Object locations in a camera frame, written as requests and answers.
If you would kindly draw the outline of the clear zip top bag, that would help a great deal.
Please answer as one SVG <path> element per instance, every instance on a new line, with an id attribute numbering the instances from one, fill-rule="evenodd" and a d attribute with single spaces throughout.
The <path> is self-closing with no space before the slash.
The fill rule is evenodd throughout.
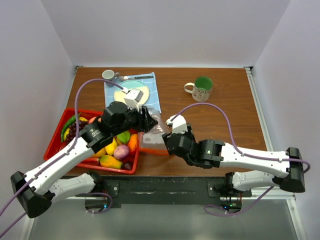
<path id="1" fill-rule="evenodd" d="M 147 133 L 140 132 L 138 134 L 139 150 L 143 153 L 152 155 L 167 156 L 168 151 L 164 140 L 163 134 L 169 133 L 169 128 L 161 118 L 161 113 L 154 107 L 147 107 L 150 116 L 158 123 Z"/>

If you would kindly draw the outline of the green starfruit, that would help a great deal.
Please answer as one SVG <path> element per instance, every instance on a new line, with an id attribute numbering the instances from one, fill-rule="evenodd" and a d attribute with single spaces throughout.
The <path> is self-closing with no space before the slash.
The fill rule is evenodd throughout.
<path id="1" fill-rule="evenodd" d="M 116 139 L 119 140 L 122 144 L 126 145 L 131 138 L 129 131 L 124 131 L 116 136 Z"/>

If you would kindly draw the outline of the purple onion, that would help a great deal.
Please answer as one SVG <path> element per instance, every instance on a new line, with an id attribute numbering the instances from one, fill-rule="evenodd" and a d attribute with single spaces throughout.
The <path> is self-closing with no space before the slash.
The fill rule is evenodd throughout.
<path id="1" fill-rule="evenodd" d="M 113 152 L 113 156 L 117 159 L 117 160 L 124 160 L 130 153 L 129 147 L 127 145 L 119 145 L 115 148 L 114 152 Z"/>

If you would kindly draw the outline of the yellow mango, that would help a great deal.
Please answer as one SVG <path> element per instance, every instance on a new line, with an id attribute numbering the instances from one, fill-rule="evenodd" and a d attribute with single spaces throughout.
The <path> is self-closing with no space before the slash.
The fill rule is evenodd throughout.
<path id="1" fill-rule="evenodd" d="M 112 143 L 108 144 L 104 149 L 107 155 L 109 156 L 113 156 L 115 149 L 118 147 L 118 142 L 116 140 L 116 138 L 114 137 L 112 139 Z"/>

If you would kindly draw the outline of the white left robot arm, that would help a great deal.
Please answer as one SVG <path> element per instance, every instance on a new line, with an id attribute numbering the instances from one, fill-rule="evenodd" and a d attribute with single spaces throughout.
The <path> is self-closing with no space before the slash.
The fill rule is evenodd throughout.
<path id="1" fill-rule="evenodd" d="M 98 173 L 89 171 L 70 179 L 61 177 L 111 144 L 118 134 L 128 130 L 147 133 L 157 124 L 146 106 L 129 108 L 123 102 L 112 102 L 101 116 L 87 124 L 65 148 L 45 163 L 27 173 L 14 173 L 10 177 L 14 197 L 29 218 L 36 218 L 59 200 L 86 193 L 99 196 L 106 184 Z"/>

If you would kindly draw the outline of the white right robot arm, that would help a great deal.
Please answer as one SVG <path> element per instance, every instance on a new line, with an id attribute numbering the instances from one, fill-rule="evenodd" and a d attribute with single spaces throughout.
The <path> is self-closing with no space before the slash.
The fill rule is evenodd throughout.
<path id="1" fill-rule="evenodd" d="M 303 160 L 300 150 L 289 147 L 285 151 L 263 151 L 235 148 L 217 140 L 196 141 L 188 124 L 182 133 L 164 133 L 162 139 L 169 155 L 182 158 L 189 166 L 203 169 L 243 168 L 248 172 L 225 175 L 220 187 L 230 197 L 252 188 L 279 187 L 291 193 L 306 191 Z"/>

